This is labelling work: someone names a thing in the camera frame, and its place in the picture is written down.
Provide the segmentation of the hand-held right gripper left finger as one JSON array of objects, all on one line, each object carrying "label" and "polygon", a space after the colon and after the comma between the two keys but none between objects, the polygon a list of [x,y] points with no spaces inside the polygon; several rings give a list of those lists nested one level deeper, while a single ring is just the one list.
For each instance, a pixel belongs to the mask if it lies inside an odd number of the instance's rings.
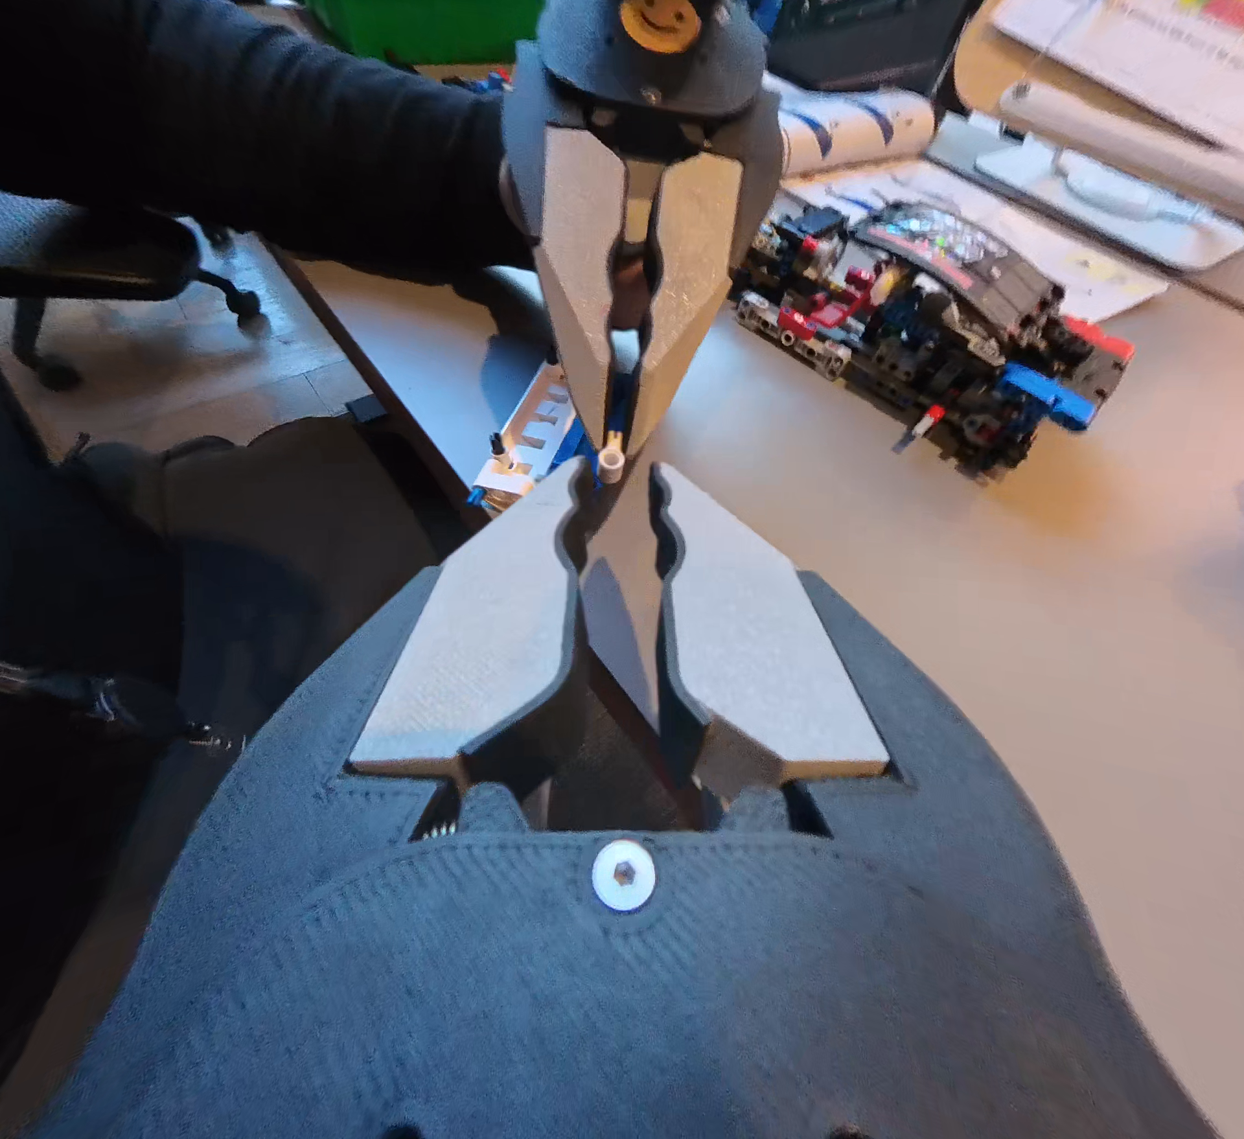
[{"label": "hand-held right gripper left finger", "polygon": [[349,757],[378,777],[507,788],[517,801],[584,742],[585,457],[444,560]]}]

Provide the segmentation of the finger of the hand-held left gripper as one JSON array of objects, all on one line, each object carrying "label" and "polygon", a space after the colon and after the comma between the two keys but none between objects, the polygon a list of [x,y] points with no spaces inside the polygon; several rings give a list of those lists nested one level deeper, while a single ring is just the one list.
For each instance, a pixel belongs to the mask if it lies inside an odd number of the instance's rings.
[{"label": "finger of the hand-held left gripper", "polygon": [[590,129],[545,131],[537,275],[569,395],[593,447],[612,413],[615,251],[625,228],[628,168]]},{"label": "finger of the hand-held left gripper", "polygon": [[670,409],[726,299],[743,166],[699,153],[665,168],[650,223],[659,260],[633,381],[626,453],[637,457]]}]

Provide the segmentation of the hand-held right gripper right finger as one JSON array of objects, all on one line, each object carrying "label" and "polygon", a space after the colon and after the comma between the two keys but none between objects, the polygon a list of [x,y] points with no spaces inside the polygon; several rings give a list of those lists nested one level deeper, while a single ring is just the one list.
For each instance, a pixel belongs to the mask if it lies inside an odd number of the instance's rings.
[{"label": "hand-held right gripper right finger", "polygon": [[875,777],[892,757],[801,571],[669,464],[650,472],[660,736],[711,792]]}]

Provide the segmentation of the blue and white brick panel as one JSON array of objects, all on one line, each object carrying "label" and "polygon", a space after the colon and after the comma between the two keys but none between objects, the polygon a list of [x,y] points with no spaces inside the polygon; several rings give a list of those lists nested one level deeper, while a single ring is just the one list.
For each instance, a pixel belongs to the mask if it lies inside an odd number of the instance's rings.
[{"label": "blue and white brick panel", "polygon": [[490,516],[501,514],[565,461],[584,455],[584,421],[560,363],[547,360],[538,368],[503,429],[490,434],[489,444],[490,453],[467,504]]}]

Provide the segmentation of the partly built brick car model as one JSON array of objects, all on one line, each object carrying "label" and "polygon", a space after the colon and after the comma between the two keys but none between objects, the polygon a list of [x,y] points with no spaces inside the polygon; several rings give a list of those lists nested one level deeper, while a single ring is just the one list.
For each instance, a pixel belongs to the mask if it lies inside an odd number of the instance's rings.
[{"label": "partly built brick car model", "polygon": [[1068,313],[1064,285],[1011,243],[926,202],[771,214],[727,297],[742,326],[979,478],[1018,468],[1047,424],[1088,431],[1137,354]]}]

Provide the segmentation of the person's left forearm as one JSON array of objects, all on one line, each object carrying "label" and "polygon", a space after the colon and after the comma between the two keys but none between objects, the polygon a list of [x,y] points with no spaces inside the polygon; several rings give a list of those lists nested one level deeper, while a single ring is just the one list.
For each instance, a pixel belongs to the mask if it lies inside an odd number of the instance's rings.
[{"label": "person's left forearm", "polygon": [[2,0],[2,186],[126,205],[326,260],[533,267],[497,97],[229,0]]}]

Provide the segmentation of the open building instruction booklet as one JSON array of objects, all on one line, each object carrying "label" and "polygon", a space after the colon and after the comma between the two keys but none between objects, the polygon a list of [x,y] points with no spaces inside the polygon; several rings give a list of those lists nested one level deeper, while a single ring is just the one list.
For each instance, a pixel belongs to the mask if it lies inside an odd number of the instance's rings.
[{"label": "open building instruction booklet", "polygon": [[1036,220],[926,158],[932,102],[906,89],[822,92],[773,74],[781,100],[783,184],[808,205],[834,205],[857,221],[891,202],[917,202],[984,229],[1066,291],[1067,313],[1104,323],[1167,293],[1159,276]]}]

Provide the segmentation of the wooden document stand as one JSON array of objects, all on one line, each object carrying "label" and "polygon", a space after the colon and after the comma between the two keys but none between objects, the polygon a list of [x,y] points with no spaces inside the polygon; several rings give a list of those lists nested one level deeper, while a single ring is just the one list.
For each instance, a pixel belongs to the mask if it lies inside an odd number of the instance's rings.
[{"label": "wooden document stand", "polygon": [[961,98],[1009,126],[1164,184],[1209,197],[1242,193],[1242,151],[1198,136],[1011,39],[984,0],[954,58]]}]

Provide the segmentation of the white flat pad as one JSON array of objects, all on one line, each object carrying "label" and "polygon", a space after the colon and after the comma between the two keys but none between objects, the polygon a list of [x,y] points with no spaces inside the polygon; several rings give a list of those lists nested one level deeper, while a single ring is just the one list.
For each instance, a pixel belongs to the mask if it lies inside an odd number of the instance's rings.
[{"label": "white flat pad", "polygon": [[948,115],[926,151],[940,167],[1224,297],[1242,298],[1242,221],[1041,139]]}]

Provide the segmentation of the person's dark clothing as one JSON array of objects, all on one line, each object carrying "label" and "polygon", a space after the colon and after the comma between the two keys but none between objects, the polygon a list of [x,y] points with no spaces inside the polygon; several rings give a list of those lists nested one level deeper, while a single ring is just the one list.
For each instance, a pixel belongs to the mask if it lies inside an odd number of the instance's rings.
[{"label": "person's dark clothing", "polygon": [[464,526],[384,420],[55,460],[3,382],[2,440],[3,663],[133,678],[221,740],[125,737],[3,693],[3,1081],[39,1094],[108,1011],[241,748]]}]

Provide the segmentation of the black office chair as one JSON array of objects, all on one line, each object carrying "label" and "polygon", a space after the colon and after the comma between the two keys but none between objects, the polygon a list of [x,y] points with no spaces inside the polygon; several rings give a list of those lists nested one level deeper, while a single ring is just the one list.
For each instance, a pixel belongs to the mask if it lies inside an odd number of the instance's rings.
[{"label": "black office chair", "polygon": [[10,345],[48,390],[73,390],[83,380],[69,363],[41,352],[50,302],[165,302],[194,284],[221,291],[240,324],[264,313],[256,291],[203,266],[197,234],[178,218],[2,194],[2,295],[13,302]]}]

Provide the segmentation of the printed instruction sheet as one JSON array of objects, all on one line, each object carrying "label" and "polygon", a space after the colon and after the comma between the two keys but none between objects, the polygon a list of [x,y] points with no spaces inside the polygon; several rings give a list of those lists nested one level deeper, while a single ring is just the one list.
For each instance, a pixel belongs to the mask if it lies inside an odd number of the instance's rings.
[{"label": "printed instruction sheet", "polygon": [[1178,128],[1243,149],[1243,0],[1001,0],[1000,32]]}]

